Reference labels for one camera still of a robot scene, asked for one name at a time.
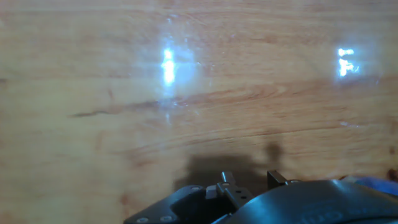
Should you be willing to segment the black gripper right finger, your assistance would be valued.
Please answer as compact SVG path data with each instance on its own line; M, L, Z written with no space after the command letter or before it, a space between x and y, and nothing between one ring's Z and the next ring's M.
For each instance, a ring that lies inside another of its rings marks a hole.
M267 171L267 188L268 189L274 189L277 187L290 185L290 184L294 184L297 182L300 182L300 180L297 180L297 179L288 180L284 176L282 176L279 172L277 172L276 170Z

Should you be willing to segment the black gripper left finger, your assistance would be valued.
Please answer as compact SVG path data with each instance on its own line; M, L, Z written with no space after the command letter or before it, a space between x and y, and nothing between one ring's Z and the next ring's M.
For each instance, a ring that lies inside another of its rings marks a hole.
M231 172L222 181L202 187L189 185L123 221L124 224L225 224L252 193L238 187Z

